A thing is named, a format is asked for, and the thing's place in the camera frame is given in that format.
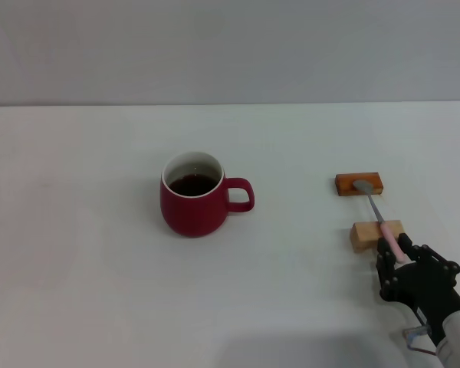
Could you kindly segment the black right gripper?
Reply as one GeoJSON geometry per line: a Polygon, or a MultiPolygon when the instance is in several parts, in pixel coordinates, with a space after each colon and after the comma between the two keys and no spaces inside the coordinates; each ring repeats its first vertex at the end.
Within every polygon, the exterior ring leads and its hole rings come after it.
{"type": "Polygon", "coordinates": [[[460,266],[428,245],[414,245],[406,233],[399,235],[398,244],[412,262],[395,270],[396,258],[386,239],[377,242],[379,295],[409,307],[419,322],[429,327],[431,341],[440,342],[445,338],[444,320],[460,311],[455,290],[460,266]]]}

